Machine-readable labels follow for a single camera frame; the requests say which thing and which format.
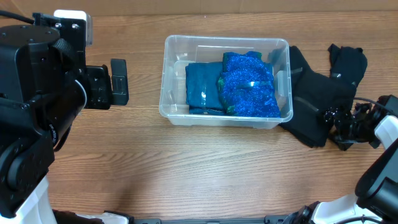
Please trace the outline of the clear plastic storage bin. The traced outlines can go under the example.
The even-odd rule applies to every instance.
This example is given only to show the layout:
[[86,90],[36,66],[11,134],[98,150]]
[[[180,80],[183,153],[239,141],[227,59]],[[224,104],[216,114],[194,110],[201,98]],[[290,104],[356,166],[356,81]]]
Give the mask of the clear plastic storage bin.
[[[250,118],[191,114],[186,104],[186,72],[189,63],[220,62],[225,52],[256,51],[272,65],[280,118]],[[242,126],[272,129],[293,118],[289,43],[278,38],[208,37],[170,35],[165,40],[159,113],[177,126]]]

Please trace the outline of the blue sequin glitter garment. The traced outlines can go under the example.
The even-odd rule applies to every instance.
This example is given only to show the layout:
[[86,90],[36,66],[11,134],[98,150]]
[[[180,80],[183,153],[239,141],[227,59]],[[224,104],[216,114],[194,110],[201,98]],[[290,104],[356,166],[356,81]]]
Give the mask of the blue sequin glitter garment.
[[279,118],[272,65],[260,52],[223,54],[217,81],[220,102],[229,116]]

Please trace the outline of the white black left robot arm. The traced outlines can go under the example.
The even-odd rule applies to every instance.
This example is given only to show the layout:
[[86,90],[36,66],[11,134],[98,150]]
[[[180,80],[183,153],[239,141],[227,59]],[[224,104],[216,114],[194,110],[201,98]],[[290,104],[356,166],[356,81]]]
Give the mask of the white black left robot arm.
[[1,15],[18,20],[1,28],[1,222],[133,223],[119,212],[53,209],[47,178],[82,110],[128,103],[125,60],[86,64],[93,22],[84,11]]

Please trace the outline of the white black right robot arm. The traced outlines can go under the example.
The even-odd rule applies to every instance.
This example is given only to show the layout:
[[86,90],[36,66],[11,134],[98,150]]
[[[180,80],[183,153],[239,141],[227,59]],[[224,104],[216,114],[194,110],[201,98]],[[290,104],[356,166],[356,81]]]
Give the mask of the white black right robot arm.
[[331,140],[342,151],[361,142],[385,151],[358,180],[353,194],[303,206],[284,223],[397,223],[397,97],[358,98],[354,111],[330,108],[318,119],[334,129]]

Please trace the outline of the black garment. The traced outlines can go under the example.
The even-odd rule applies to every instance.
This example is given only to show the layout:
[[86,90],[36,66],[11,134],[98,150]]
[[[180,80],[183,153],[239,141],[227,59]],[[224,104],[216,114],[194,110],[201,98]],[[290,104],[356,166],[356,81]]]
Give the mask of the black garment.
[[291,46],[293,117],[280,126],[308,147],[323,147],[330,127],[322,113],[330,108],[350,110],[368,60],[362,48],[331,44],[330,76],[314,72],[298,47]]

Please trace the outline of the blue denim jeans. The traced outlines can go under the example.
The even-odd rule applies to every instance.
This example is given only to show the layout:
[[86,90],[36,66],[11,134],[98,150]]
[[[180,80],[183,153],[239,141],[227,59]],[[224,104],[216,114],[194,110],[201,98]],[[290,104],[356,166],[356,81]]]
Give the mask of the blue denim jeans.
[[225,115],[217,86],[223,64],[221,62],[189,63],[185,71],[186,104],[189,106],[189,113]]

